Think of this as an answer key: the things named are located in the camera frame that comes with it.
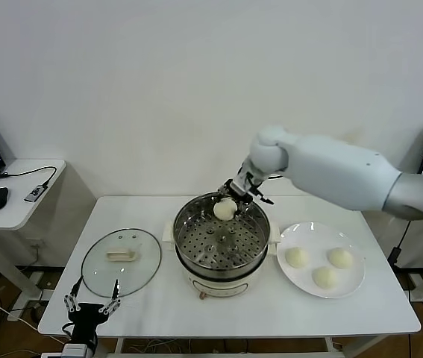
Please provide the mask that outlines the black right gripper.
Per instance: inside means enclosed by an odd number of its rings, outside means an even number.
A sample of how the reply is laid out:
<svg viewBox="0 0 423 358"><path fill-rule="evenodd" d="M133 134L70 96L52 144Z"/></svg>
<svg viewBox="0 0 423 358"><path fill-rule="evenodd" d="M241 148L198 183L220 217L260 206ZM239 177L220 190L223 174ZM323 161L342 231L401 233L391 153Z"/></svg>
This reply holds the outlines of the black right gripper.
<svg viewBox="0 0 423 358"><path fill-rule="evenodd" d="M222 198L232 198L234 191L235 202L238 205L249 205L252 202L252 195L257 195L259 192L259 170L240 169L233 179L233 191L231 184L232 180L226 180L218 188L218 194Z"/></svg>

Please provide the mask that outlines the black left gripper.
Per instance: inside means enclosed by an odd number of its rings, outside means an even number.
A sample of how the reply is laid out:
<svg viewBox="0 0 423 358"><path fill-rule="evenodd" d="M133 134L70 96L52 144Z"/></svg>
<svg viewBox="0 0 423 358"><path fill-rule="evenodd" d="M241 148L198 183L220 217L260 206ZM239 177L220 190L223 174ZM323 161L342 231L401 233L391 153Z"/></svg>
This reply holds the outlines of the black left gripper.
<svg viewBox="0 0 423 358"><path fill-rule="evenodd" d="M72 323L71 343L95 344L97 342L96 327L98 312L113 314L120 306L119 280L115 279L110 301L98 309L98 304L79 303L77 294L81 287L82 277L72 286L69 294L64 296L64 304L68 311L69 321Z"/></svg>

